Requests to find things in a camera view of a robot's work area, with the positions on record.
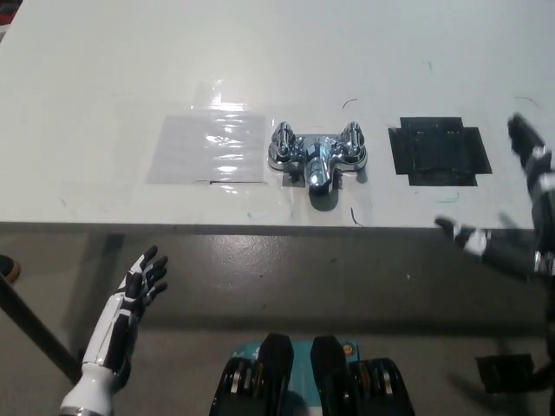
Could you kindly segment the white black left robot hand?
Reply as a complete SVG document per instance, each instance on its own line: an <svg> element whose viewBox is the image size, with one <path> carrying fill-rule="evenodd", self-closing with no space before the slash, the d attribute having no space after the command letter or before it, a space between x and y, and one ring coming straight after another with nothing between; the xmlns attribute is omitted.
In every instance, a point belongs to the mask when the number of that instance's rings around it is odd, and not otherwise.
<svg viewBox="0 0 555 416"><path fill-rule="evenodd" d="M82 358L82 376L65 395L61 415L112 415L114 397L128 382L140 321L164 290L168 257L158 247L142 253L106 301Z"/></svg>

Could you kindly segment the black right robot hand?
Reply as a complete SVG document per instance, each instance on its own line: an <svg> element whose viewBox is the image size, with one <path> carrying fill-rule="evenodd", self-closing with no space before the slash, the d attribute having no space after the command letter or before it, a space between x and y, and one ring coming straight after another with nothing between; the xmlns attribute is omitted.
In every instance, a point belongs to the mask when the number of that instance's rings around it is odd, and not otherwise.
<svg viewBox="0 0 555 416"><path fill-rule="evenodd" d="M465 253L482 263L526 280L554 276L554 169L552 150L528 120L515 113L507 122L513 153L519 158L532 202L535 233L531 249L521 250L489 231L437 217L434 223Z"/></svg>

